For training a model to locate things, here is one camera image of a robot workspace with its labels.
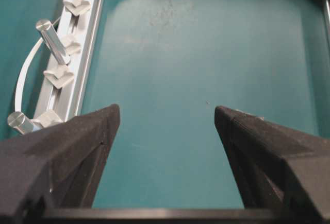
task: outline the green table surface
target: green table surface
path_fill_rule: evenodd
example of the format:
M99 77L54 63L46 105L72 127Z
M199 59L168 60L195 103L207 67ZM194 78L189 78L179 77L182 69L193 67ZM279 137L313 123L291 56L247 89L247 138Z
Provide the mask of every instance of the green table surface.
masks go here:
M0 138L34 23L61 0L0 0ZM33 116L44 49L23 111ZM119 104L121 125L94 207L242 208L213 123L217 105L330 136L321 0L105 0L83 113Z

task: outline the teal mat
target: teal mat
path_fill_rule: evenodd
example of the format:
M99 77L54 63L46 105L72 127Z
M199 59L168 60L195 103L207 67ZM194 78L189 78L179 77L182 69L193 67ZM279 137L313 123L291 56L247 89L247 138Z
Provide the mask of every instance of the teal mat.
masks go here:
M328 135L328 59L319 0L105 0L83 112L121 125L94 207L242 208L215 107Z

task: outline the black plastic part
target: black plastic part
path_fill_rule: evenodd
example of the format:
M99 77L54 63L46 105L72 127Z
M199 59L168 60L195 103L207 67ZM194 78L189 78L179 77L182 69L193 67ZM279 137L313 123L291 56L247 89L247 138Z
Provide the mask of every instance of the black plastic part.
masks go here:
M112 105L2 141L0 223L21 223L46 208L91 206L119 123Z
M161 224L293 224L291 217L270 210L198 210L198 209L52 209L43 223L161 223Z
M247 208L329 222L329 140L226 107L216 108L215 124Z
M1 223L330 223L330 141L226 107L215 125L246 209L87 209L118 125L111 106L5 141Z

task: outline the metal cylinder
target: metal cylinder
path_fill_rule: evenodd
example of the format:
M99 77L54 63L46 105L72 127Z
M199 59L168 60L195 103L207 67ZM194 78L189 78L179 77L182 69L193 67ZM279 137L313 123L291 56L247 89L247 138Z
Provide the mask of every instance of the metal cylinder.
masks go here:
M8 116L7 123L20 134L24 135L40 128L35 125L23 112L13 112Z
M36 29L40 33L43 41L51 50L54 58L59 64L68 64L70 57L65 51L65 47L60 41L52 23L49 20L40 20L36 24Z

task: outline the white clip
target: white clip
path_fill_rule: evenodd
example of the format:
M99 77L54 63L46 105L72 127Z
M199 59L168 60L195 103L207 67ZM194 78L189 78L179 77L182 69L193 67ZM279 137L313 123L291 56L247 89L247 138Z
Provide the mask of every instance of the white clip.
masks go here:
M32 119L32 122L37 125L40 125L42 128L47 128L49 126L63 123L61 118L52 109L45 111L36 119Z
M91 8L87 0L63 0L63 4L74 16L80 16Z
M73 34L69 34L61 38L61 42L65 47L67 54L72 55L75 53L80 53L81 45L76 41Z
M50 71L44 71L44 76L57 88L68 85L74 79L74 73L65 64L58 64Z

